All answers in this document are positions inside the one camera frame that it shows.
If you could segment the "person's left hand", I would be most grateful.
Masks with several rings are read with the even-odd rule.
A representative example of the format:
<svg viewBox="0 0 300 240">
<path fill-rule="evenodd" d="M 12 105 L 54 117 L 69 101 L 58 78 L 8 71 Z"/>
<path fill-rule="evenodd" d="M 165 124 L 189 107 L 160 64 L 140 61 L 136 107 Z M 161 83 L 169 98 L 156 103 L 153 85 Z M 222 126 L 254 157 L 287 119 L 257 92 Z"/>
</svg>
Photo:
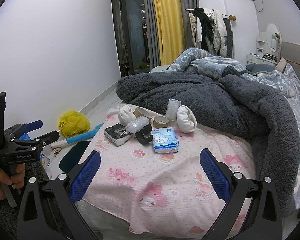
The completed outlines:
<svg viewBox="0 0 300 240">
<path fill-rule="evenodd" d="M 8 185 L 14 189 L 21 189 L 24 186 L 24 178 L 25 178 L 25 164 L 18 164 L 16 166 L 16 174 L 9 177 L 1 168 L 0 168 L 0 200 L 4 200 L 6 198 L 4 191 L 2 189 L 2 185 Z"/>
</svg>

